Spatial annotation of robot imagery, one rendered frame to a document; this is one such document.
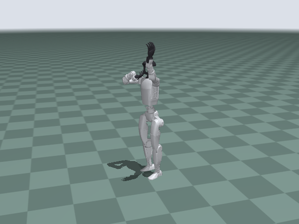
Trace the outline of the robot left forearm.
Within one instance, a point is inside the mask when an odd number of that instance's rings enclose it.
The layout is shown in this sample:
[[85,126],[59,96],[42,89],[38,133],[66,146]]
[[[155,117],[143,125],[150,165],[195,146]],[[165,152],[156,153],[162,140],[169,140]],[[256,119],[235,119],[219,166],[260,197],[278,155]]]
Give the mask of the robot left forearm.
[[149,63],[146,63],[146,68],[147,68],[147,70],[148,70],[148,74],[149,74],[149,75],[154,75],[155,78],[156,78],[157,76],[156,76],[156,73],[155,73],[155,71],[154,71],[154,69],[153,69],[152,62],[153,62],[153,60],[150,59],[150,60],[149,60]]

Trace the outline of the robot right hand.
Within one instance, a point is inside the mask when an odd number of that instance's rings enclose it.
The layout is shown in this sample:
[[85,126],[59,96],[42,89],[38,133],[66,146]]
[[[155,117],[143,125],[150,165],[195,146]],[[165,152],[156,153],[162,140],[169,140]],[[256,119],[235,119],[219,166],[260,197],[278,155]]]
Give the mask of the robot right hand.
[[141,78],[145,73],[145,70],[143,70],[143,72],[141,71],[141,73],[139,75],[135,75],[135,78],[138,80],[139,78]]

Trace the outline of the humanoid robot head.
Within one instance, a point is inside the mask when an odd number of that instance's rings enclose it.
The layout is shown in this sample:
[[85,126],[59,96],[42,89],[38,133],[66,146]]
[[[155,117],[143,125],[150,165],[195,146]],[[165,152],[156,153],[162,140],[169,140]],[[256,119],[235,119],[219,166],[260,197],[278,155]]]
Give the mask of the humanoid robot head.
[[[143,65],[143,70],[145,70],[145,68],[146,68],[146,61],[144,61],[144,62],[142,63],[142,65]],[[156,63],[155,63],[154,61],[152,62],[152,66],[156,66]],[[145,71],[144,74],[147,75],[146,78],[149,78],[148,72]]]

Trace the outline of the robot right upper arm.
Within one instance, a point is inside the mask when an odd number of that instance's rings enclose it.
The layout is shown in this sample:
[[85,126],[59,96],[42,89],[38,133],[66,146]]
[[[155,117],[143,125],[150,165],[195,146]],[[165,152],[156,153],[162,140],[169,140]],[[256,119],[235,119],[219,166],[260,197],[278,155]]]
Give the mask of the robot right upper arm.
[[143,77],[139,78],[138,80],[133,81],[132,79],[130,79],[129,81],[125,79],[125,77],[122,78],[122,81],[124,84],[141,84],[141,79]]

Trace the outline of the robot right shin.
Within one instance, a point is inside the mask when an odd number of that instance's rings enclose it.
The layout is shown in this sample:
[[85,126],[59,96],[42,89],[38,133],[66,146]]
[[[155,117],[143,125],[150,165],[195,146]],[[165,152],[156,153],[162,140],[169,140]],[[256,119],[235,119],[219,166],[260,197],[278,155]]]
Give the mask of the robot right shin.
[[151,163],[151,157],[152,157],[152,147],[146,147],[145,145],[144,145],[144,143],[142,143],[143,144],[143,150],[144,150],[144,154],[145,154],[145,157],[146,157],[146,161],[147,161],[147,166],[149,167],[151,167],[152,166],[152,163]]

